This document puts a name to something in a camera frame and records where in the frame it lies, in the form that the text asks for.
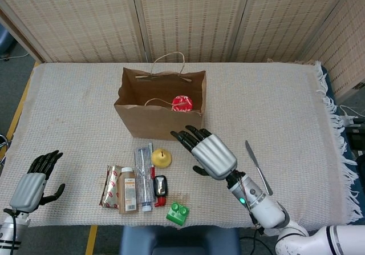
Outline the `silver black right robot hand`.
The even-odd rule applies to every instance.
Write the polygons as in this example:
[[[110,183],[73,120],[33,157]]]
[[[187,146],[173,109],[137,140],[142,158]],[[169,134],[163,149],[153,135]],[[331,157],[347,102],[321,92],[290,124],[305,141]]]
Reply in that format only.
[[[225,180],[237,168],[237,158],[225,143],[207,129],[187,125],[185,131],[171,135],[187,149],[200,165],[193,170],[201,176]]]

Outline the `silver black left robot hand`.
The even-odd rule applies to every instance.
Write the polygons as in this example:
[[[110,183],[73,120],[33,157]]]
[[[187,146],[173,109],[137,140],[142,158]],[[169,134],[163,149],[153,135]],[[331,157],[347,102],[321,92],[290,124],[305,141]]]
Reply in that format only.
[[[23,175],[9,202],[11,211],[17,216],[20,213],[32,213],[39,206],[51,203],[63,194],[65,184],[50,196],[44,195],[44,189],[54,170],[55,164],[62,157],[58,150],[38,156]]]

